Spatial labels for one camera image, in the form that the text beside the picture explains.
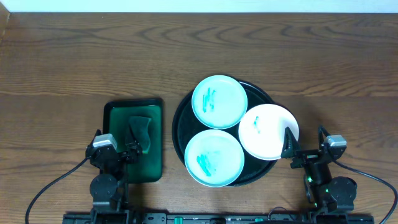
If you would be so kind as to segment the dark green sponge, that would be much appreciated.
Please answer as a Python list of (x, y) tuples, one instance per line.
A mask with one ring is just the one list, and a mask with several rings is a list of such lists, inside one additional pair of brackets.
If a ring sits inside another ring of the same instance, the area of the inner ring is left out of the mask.
[(125, 145), (129, 149), (135, 149), (142, 154), (147, 154), (150, 149), (149, 125), (151, 118), (143, 116), (131, 116), (128, 120)]

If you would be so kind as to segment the white plate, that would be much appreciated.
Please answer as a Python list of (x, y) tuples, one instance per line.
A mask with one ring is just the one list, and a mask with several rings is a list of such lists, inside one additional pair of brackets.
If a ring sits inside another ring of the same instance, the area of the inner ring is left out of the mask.
[(243, 148), (252, 156), (273, 161), (281, 158), (285, 128), (299, 138), (298, 122), (293, 114), (274, 104), (251, 108), (239, 123), (238, 136)]

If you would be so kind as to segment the mint plate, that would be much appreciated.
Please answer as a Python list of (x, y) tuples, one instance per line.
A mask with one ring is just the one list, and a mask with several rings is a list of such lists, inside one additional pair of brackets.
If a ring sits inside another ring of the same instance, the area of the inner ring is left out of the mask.
[(217, 129), (194, 135), (184, 152), (188, 173), (207, 187), (224, 187), (237, 180), (244, 161), (244, 151), (238, 140)]
[(238, 124), (248, 108), (242, 84), (226, 75), (202, 80), (192, 93), (192, 110), (196, 118), (213, 129), (228, 129)]

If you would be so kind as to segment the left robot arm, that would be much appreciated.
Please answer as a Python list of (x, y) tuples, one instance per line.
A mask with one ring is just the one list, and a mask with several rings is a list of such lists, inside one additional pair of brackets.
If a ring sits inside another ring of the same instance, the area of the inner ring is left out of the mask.
[(136, 163), (142, 154), (137, 141), (127, 144), (127, 150), (118, 152), (110, 142), (95, 145), (91, 143), (86, 149), (90, 164), (99, 169), (90, 184), (93, 197), (93, 210), (98, 214), (123, 213), (127, 210), (128, 177), (127, 166)]

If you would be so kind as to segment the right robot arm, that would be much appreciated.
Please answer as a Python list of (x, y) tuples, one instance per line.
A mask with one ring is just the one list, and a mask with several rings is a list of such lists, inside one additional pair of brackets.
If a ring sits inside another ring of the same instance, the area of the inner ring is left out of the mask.
[(285, 128), (281, 158), (292, 159), (290, 167), (303, 168), (306, 183), (320, 213), (343, 213), (354, 209), (357, 185), (348, 177), (332, 177), (329, 163), (336, 162), (347, 148), (341, 135), (329, 134), (323, 126), (318, 129), (318, 149), (304, 150), (290, 128)]

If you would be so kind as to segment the green rectangular water tray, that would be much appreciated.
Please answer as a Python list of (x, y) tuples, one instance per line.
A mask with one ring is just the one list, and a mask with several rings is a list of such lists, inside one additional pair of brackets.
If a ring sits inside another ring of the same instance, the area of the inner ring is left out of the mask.
[(163, 101), (160, 98), (110, 101), (104, 106), (103, 133), (112, 134), (117, 151), (127, 150), (126, 134), (133, 117), (149, 118), (146, 131), (150, 148), (143, 149), (137, 162), (127, 166), (130, 184), (156, 182), (162, 176), (162, 118)]

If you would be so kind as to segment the round black tray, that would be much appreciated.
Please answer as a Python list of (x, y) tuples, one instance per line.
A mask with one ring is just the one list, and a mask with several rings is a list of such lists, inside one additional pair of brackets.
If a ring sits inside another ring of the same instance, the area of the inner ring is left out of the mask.
[[(244, 80), (238, 81), (244, 88), (248, 97), (248, 109), (262, 104), (274, 104), (274, 100), (261, 88)], [(181, 163), (185, 162), (185, 148), (194, 135), (207, 130), (208, 127), (202, 124), (194, 115), (192, 110), (192, 95), (190, 92), (179, 104), (172, 122), (172, 141), (175, 152)], [(244, 152), (244, 167), (239, 177), (230, 187), (247, 185), (265, 176), (277, 163), (276, 160), (265, 161), (258, 159), (248, 152)]]

